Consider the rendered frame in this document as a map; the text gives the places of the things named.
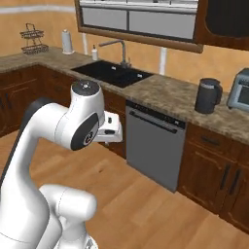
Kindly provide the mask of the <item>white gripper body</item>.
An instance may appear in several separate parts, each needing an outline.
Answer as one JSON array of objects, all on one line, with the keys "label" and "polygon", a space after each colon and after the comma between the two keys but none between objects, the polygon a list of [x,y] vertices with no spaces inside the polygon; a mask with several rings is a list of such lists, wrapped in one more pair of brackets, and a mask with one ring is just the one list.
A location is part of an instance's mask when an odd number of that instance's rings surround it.
[{"label": "white gripper body", "polygon": [[96,142],[119,143],[123,141],[123,131],[113,129],[99,129],[95,136]]}]

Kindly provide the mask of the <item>dark wood sink cupboard door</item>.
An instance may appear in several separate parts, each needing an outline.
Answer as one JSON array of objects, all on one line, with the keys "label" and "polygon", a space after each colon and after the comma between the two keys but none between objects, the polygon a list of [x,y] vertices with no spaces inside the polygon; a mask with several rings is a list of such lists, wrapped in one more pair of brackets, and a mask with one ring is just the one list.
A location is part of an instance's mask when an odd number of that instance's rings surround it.
[{"label": "dark wood sink cupboard door", "polygon": [[122,96],[117,95],[107,89],[103,89],[105,110],[117,113],[120,116],[120,120],[123,126],[123,141],[120,143],[103,143],[103,146],[114,152],[118,156],[126,159],[125,153],[125,99]]}]

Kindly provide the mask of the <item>grey dishwasher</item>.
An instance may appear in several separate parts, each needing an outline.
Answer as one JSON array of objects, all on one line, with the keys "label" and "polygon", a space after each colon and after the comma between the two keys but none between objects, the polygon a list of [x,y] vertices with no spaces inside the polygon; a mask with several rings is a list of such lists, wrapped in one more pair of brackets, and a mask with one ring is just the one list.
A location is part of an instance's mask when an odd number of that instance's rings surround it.
[{"label": "grey dishwasher", "polygon": [[[133,111],[147,120],[177,129],[173,134],[132,117]],[[166,189],[177,190],[186,126],[184,121],[133,101],[125,102],[125,144],[127,163]]]}]

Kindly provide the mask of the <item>black sink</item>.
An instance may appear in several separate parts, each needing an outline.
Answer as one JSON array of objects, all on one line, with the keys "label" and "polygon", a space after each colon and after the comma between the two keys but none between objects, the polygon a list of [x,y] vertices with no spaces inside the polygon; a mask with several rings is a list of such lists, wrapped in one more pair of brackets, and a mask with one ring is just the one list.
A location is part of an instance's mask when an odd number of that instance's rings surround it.
[{"label": "black sink", "polygon": [[72,71],[124,89],[152,76],[152,73],[134,68],[123,68],[120,64],[98,60],[72,68]]}]

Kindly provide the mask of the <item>dark wood drawer stack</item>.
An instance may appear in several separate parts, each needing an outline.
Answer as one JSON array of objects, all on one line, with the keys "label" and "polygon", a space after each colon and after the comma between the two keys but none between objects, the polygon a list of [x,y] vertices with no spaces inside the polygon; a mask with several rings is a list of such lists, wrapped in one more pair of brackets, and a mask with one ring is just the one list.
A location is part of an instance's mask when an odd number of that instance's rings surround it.
[{"label": "dark wood drawer stack", "polygon": [[75,78],[41,66],[40,75],[45,88],[45,96],[68,107],[71,101],[71,85]]}]

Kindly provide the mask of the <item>grey metal tap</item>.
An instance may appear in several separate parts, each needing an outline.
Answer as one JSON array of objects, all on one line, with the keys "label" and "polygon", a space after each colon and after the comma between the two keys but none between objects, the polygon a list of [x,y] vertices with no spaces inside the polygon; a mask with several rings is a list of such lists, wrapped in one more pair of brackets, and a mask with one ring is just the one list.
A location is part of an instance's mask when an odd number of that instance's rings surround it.
[{"label": "grey metal tap", "polygon": [[126,61],[125,58],[125,42],[122,39],[116,39],[113,41],[108,41],[108,42],[104,42],[104,43],[100,43],[99,47],[106,47],[109,45],[113,45],[113,44],[118,44],[120,43],[122,45],[122,61],[121,61],[121,66],[122,68],[130,68],[131,64],[129,62]]}]

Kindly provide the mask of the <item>dark grey kettle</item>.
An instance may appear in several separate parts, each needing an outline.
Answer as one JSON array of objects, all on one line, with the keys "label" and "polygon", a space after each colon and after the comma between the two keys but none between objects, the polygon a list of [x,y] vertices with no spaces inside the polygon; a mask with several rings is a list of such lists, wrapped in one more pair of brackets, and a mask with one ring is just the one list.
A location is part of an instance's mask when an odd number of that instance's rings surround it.
[{"label": "dark grey kettle", "polygon": [[199,81],[195,110],[200,114],[212,114],[215,106],[221,102],[223,88],[214,78],[202,78]]}]

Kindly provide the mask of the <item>dark wood cupboard run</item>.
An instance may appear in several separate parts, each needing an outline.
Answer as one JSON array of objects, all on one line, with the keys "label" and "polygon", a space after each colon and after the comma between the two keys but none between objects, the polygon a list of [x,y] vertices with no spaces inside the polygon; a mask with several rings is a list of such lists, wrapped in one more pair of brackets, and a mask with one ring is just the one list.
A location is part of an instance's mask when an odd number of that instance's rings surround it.
[{"label": "dark wood cupboard run", "polygon": [[25,109],[43,91],[38,65],[0,73],[0,137],[19,128]]}]

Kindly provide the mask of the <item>white paper towel roll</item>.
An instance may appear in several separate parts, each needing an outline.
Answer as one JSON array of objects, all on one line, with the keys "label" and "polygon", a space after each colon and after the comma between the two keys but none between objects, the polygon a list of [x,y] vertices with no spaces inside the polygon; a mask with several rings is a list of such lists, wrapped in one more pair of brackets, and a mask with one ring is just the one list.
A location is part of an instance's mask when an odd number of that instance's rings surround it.
[{"label": "white paper towel roll", "polygon": [[71,34],[67,29],[64,29],[61,33],[62,40],[62,52],[64,54],[72,54],[74,52]]}]

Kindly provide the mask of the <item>dark wood drawer front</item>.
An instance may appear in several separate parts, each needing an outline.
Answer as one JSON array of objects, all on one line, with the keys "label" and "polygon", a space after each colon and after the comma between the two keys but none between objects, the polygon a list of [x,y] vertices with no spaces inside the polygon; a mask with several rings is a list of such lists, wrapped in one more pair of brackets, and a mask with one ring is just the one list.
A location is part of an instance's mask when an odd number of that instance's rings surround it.
[{"label": "dark wood drawer front", "polygon": [[[200,136],[206,136],[210,139],[218,140],[220,146],[214,146],[203,142]],[[188,124],[187,140],[229,160],[237,161],[243,165],[249,166],[249,145],[235,141],[225,135],[195,124]]]}]

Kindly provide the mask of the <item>wood-framed window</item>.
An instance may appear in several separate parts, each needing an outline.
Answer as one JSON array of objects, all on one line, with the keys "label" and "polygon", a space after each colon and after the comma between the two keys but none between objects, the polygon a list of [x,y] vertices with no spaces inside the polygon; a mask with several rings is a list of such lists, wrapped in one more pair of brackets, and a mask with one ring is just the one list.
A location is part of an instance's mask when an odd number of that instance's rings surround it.
[{"label": "wood-framed window", "polygon": [[198,0],[74,0],[79,32],[202,53]]}]

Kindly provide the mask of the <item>silver toaster oven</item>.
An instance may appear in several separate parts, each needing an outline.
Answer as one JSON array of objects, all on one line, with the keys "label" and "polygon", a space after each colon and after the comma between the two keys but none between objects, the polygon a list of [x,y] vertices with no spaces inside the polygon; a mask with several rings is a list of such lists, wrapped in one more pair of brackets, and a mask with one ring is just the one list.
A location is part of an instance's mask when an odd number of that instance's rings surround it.
[{"label": "silver toaster oven", "polygon": [[249,113],[249,68],[244,68],[235,75],[227,106]]}]

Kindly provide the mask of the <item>dark wood wall cupboard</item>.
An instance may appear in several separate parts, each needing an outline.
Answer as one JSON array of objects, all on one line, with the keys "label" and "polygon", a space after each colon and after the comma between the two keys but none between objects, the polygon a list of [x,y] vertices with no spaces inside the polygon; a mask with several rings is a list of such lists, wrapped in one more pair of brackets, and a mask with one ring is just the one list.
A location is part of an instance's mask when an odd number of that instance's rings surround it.
[{"label": "dark wood wall cupboard", "polygon": [[249,51],[249,0],[198,0],[195,41]]}]

